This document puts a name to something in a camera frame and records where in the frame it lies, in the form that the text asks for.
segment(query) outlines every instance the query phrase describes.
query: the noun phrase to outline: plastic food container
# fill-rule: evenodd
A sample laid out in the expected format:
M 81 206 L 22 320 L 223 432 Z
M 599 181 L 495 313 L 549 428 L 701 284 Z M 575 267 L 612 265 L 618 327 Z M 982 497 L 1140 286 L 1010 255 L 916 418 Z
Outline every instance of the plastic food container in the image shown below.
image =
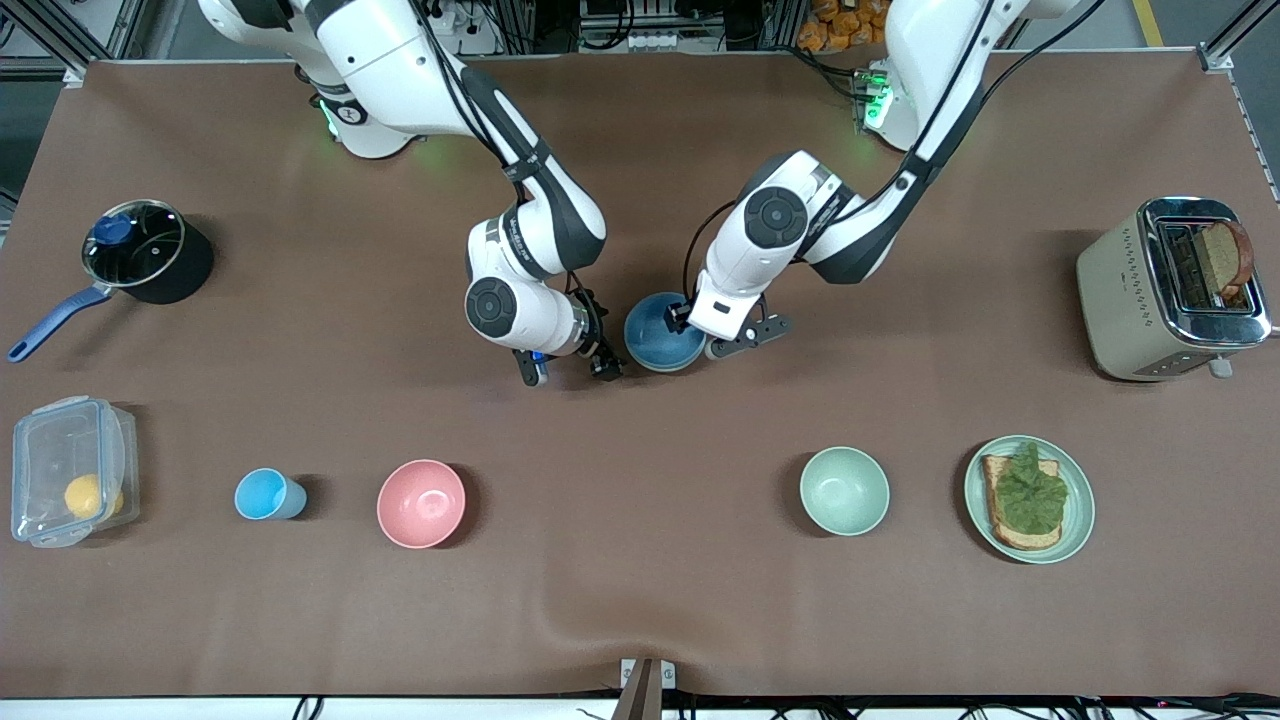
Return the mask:
M 133 415 L 105 400 L 68 397 L 13 429 L 13 515 L 18 542 L 67 547 L 138 516 Z

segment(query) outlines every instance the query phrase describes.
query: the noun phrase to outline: plate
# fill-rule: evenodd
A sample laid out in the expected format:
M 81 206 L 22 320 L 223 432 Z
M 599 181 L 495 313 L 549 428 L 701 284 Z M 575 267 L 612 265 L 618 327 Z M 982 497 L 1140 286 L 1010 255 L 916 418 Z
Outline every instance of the plate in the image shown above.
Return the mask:
M 1057 460 L 1059 477 L 1066 483 L 1066 507 L 1062 509 L 1062 539 L 1044 550 L 1018 550 L 996 539 L 991 512 L 987 510 L 987 480 L 982 475 L 983 455 L 1014 455 L 1023 445 L 1034 442 L 1042 460 Z M 1093 489 L 1084 470 L 1061 447 L 1032 436 L 1006 436 L 982 446 L 969 461 L 964 474 L 964 503 L 969 518 L 987 542 L 1000 552 L 1033 565 L 1061 562 L 1079 552 L 1093 532 Z

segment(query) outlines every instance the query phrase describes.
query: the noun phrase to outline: blue cup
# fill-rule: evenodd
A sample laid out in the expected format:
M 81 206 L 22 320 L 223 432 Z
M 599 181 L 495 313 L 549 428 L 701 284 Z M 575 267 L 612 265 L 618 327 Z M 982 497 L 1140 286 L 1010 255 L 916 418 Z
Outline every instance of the blue cup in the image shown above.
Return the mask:
M 307 505 L 307 491 L 279 470 L 260 468 L 236 487 L 236 511 L 247 520 L 288 520 Z

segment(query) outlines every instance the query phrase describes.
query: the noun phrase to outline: green indicator light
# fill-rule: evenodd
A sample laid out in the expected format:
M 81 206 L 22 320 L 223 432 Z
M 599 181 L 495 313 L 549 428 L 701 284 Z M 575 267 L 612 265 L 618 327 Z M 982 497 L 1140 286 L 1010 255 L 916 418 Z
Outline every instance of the green indicator light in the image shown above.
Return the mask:
M 338 128 L 334 127 L 333 115 L 329 114 L 329 108 L 326 108 L 324 102 L 320 104 L 320 111 L 324 113 L 324 119 L 329 123 L 329 135 L 332 135 L 334 140 L 338 140 Z
M 879 128 L 884 123 L 884 113 L 893 104 L 893 88 L 884 87 L 879 97 L 867 104 L 867 122 L 869 128 Z

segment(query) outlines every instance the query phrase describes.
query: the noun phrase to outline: bowl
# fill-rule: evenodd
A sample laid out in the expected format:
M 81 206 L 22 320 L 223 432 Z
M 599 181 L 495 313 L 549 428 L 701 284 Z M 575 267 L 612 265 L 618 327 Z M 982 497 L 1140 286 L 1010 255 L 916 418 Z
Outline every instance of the bowl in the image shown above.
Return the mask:
M 987 478 L 982 474 L 983 455 L 1014 455 L 1028 442 L 1034 442 L 1041 459 L 1057 460 L 1057 475 L 1066 483 L 1066 506 L 1062 507 L 1062 539 L 1044 550 L 1018 550 L 996 538 L 987 507 Z M 982 446 L 969 461 L 964 474 L 964 503 L 978 533 L 997 551 L 1032 565 L 1051 565 L 1071 557 L 1084 547 L 1093 533 L 1093 488 L 1079 462 L 1061 447 L 1038 437 L 1005 436 Z
M 888 512 L 888 478 L 879 462 L 861 450 L 828 447 L 805 464 L 800 502 L 828 533 L 860 536 Z
M 658 292 L 636 302 L 627 313 L 622 338 L 627 352 L 641 366 L 654 373 L 675 373 L 698 360 L 707 345 L 707 333 L 692 327 L 682 333 L 667 328 L 667 307 L 684 301 L 685 296 L 678 292 Z
M 396 469 L 378 493 L 378 524 L 393 543 L 422 550 L 444 542 L 462 521 L 462 480 L 435 460 L 413 460 Z

